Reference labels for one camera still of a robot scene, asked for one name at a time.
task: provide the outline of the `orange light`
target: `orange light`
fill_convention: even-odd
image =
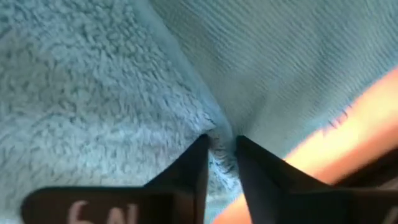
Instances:
[[[398,146],[398,68],[361,95],[347,114],[337,129],[309,136],[286,162],[332,184]],[[227,223],[251,223],[244,195],[213,222]]]

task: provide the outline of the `fuzzy texture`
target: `fuzzy texture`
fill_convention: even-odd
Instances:
[[[224,189],[228,124],[142,7],[0,2],[0,223],[19,223],[21,200],[44,186],[142,185],[210,130],[209,195]]]

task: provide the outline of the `light blue fleece fabric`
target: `light blue fleece fabric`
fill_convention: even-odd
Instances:
[[[233,133],[285,156],[396,64],[396,21],[395,0],[0,1],[0,223],[39,187],[144,184],[203,133],[210,222],[240,193]]]

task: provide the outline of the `black clip jaw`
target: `black clip jaw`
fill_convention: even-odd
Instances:
[[[290,166],[244,136],[236,140],[239,177],[253,224],[393,224],[398,193],[337,189]],[[203,223],[207,136],[143,187],[52,187],[30,194],[25,224]]]
[[[398,223],[397,191],[332,187],[244,136],[236,144],[239,177],[254,224]]]

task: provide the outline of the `ribbed fabric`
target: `ribbed fabric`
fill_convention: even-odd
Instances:
[[[150,2],[234,133],[280,157],[397,63],[396,0]]]

